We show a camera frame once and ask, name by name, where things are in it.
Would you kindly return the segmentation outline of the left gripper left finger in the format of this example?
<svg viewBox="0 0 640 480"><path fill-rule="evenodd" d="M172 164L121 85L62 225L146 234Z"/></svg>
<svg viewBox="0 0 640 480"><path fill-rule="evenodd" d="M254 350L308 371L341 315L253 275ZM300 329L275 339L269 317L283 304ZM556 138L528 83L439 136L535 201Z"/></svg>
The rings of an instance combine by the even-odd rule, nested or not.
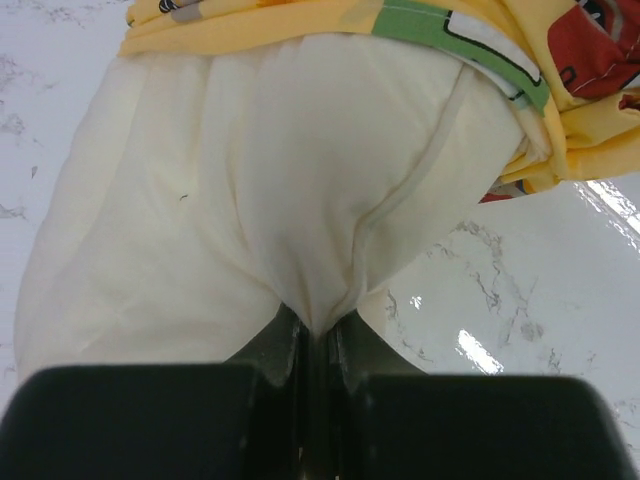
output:
<svg viewBox="0 0 640 480"><path fill-rule="evenodd" d="M300 320L282 305L228 363L255 374L249 400L245 479L297 479Z"/></svg>

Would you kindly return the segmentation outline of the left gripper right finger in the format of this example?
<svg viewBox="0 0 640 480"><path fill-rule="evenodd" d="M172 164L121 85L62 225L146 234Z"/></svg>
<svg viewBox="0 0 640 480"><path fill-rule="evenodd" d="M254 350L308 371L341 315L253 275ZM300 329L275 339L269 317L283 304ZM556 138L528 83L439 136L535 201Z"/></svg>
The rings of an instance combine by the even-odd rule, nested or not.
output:
<svg viewBox="0 0 640 480"><path fill-rule="evenodd" d="M330 446L334 476L370 479L376 454L386 441L388 416L380 411L389 382L415 374L357 312L341 319L327 336Z"/></svg>

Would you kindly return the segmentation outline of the white pillow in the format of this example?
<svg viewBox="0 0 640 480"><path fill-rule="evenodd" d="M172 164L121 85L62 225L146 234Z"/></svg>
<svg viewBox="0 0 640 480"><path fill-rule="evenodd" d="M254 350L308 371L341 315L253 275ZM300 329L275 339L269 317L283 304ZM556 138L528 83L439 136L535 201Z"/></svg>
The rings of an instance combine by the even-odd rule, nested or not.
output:
<svg viewBox="0 0 640 480"><path fill-rule="evenodd" d="M17 376L221 362L287 306L320 335L489 190L524 139L440 51L324 34L114 60L22 281Z"/></svg>

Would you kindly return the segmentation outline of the yellow cartoon-print pillowcase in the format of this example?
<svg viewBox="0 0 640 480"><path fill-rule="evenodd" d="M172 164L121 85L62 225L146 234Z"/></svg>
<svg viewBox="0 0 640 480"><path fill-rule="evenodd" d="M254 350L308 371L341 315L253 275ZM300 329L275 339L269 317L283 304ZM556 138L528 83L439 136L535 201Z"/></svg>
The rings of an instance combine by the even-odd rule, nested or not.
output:
<svg viewBox="0 0 640 480"><path fill-rule="evenodd" d="M639 168L635 1L136 1L122 55L222 55L323 33L441 50L492 79L526 132L486 200Z"/></svg>

